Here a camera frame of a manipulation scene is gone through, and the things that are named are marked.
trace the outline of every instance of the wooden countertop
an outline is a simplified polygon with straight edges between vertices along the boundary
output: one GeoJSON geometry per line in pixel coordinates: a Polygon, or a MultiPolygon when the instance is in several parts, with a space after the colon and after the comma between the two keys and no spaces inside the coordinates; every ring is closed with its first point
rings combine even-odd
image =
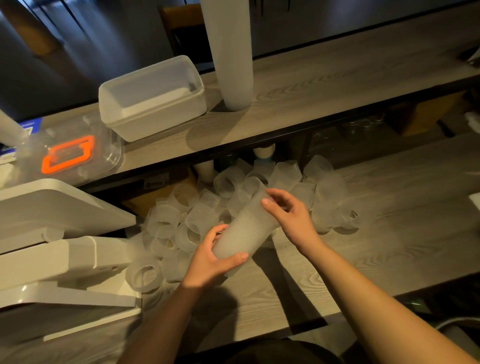
{"type": "MultiPolygon", "coordinates": [[[[478,42],[478,19],[475,2],[255,60],[254,100],[243,111],[218,111],[216,74],[203,74],[209,111],[128,143],[118,173],[480,77],[480,70],[456,59],[478,42]]],[[[96,109],[93,104],[51,115],[45,123],[96,109]]]]}
{"type": "MultiPolygon", "coordinates": [[[[390,295],[480,271],[480,135],[468,133],[339,170],[372,211],[351,235],[323,240],[390,295]]],[[[282,238],[197,305],[185,352],[202,351],[339,313],[312,265],[282,238]]],[[[133,318],[0,350],[2,363],[114,363],[133,318]]]]}

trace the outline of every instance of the orange handle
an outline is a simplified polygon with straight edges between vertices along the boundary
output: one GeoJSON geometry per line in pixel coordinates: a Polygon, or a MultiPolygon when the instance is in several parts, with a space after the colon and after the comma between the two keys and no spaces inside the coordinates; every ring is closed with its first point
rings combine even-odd
{"type": "Polygon", "coordinates": [[[55,172],[59,172],[61,170],[66,170],[77,164],[87,161],[92,156],[94,146],[95,146],[95,137],[93,135],[86,135],[81,138],[70,140],[69,142],[57,144],[56,146],[53,146],[48,151],[48,155],[43,157],[42,173],[52,174],[55,172]],[[66,160],[59,164],[54,164],[55,161],[57,160],[55,153],[57,153],[59,150],[66,149],[76,145],[78,145],[83,150],[83,153],[81,156],[66,160]]]}

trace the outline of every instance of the forearm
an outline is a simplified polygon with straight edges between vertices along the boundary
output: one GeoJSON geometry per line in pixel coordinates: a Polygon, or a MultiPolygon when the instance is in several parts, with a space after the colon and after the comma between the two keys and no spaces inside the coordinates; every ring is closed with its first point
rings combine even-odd
{"type": "Polygon", "coordinates": [[[200,295],[200,290],[180,285],[159,311],[139,328],[141,332],[118,363],[173,363],[193,306],[200,295]]]}
{"type": "Polygon", "coordinates": [[[379,363],[476,363],[320,239],[302,253],[317,269],[357,336],[379,363]]]}

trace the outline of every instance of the hand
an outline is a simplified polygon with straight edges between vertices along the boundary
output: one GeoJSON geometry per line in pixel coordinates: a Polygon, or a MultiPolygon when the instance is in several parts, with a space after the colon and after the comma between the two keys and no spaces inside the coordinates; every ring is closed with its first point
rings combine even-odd
{"type": "Polygon", "coordinates": [[[305,255],[306,249],[310,246],[322,243],[303,202],[284,190],[268,188],[266,192],[273,197],[275,202],[264,198],[262,200],[263,208],[278,220],[283,232],[300,253],[305,255]],[[282,209],[279,204],[287,206],[287,211],[282,209]]]}
{"type": "Polygon", "coordinates": [[[247,253],[236,253],[226,259],[217,259],[212,253],[212,247],[220,236],[217,233],[225,230],[227,226],[224,224],[212,227],[204,241],[198,244],[187,274],[182,281],[185,288],[208,288],[214,284],[217,277],[238,267],[248,259],[247,253]]]}

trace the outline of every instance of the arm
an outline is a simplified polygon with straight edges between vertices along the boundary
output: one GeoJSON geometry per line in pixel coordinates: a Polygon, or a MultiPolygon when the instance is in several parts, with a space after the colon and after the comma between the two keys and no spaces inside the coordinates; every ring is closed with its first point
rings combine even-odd
{"type": "Polygon", "coordinates": [[[218,260],[212,253],[216,234],[228,225],[213,227],[204,241],[198,245],[185,278],[172,296],[140,328],[118,364],[171,364],[177,356],[180,340],[190,314],[202,293],[225,272],[244,263],[248,254],[237,253],[218,260]]]}
{"type": "Polygon", "coordinates": [[[288,211],[267,199],[262,201],[264,209],[315,267],[373,359],[381,364],[477,363],[325,245],[300,200],[282,190],[267,192],[288,211]]]}

